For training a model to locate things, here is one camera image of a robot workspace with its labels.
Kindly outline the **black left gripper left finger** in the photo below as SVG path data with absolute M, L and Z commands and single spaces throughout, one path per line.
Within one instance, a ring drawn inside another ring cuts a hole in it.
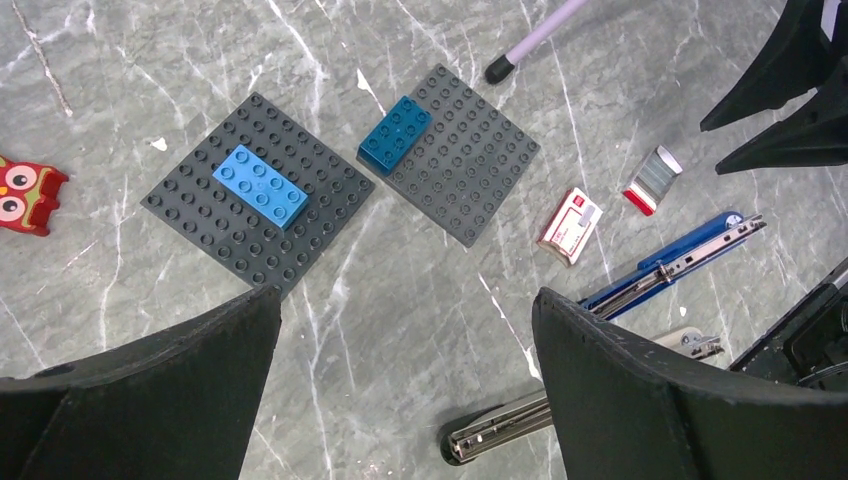
M 266 286 L 111 350 L 1 381 L 5 479 L 235 479 L 281 327 Z

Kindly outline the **red white staple box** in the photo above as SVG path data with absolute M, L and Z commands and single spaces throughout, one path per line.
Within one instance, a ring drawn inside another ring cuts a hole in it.
M 536 244 L 564 264 L 574 265 L 602 215 L 603 210 L 584 191 L 573 187 L 542 228 Z

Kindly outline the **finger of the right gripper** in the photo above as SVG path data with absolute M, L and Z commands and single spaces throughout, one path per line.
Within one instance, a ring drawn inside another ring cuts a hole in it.
M 719 175 L 755 169 L 825 167 L 847 163 L 847 58 L 799 110 L 730 153 Z
M 788 0 L 768 40 L 731 90 L 700 122 L 712 131 L 823 84 L 835 65 L 821 27 L 823 0 Z

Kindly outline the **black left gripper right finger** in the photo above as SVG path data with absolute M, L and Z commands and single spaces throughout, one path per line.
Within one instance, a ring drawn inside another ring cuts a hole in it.
M 571 479 L 843 479 L 847 397 L 719 369 L 550 288 L 532 326 Z

